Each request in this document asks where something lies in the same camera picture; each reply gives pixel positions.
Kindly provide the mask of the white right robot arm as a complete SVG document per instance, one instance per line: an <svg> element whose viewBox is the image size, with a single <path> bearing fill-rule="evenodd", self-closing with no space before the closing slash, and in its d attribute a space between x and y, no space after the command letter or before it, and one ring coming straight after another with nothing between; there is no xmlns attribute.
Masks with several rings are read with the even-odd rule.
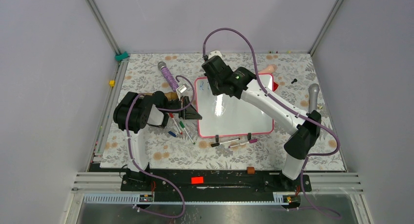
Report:
<svg viewBox="0 0 414 224"><path fill-rule="evenodd" d="M213 56L202 64L213 95L235 97L257 107L290 134L284 144L287 153L280 177L281 187L287 191L299 185L299 174L309 150L320 136L321 115L296 109L295 106L263 86L258 75L244 67L232 70L219 56Z"/></svg>

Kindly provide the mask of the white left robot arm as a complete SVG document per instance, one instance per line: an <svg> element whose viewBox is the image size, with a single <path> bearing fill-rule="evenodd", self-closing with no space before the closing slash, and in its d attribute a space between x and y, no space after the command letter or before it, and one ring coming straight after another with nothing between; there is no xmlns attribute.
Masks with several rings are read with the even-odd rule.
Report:
<svg viewBox="0 0 414 224"><path fill-rule="evenodd" d="M139 190L148 189L152 179L143 172L147 172L149 167L145 139L147 130L149 127L165 128L174 113L182 119L202 119L188 96L179 98L177 94L162 91L127 92L114 110L113 121L127 143L128 175Z"/></svg>

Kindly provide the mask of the pink framed whiteboard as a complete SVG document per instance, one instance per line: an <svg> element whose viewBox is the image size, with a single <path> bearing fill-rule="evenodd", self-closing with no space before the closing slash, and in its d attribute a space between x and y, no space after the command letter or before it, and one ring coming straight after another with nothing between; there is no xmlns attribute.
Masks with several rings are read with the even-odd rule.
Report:
<svg viewBox="0 0 414 224"><path fill-rule="evenodd" d="M194 87L196 109L202 116L198 120L200 137L268 134L273 131L273 119L252 104L224 94L214 96L206 77L197 78Z"/></svg>

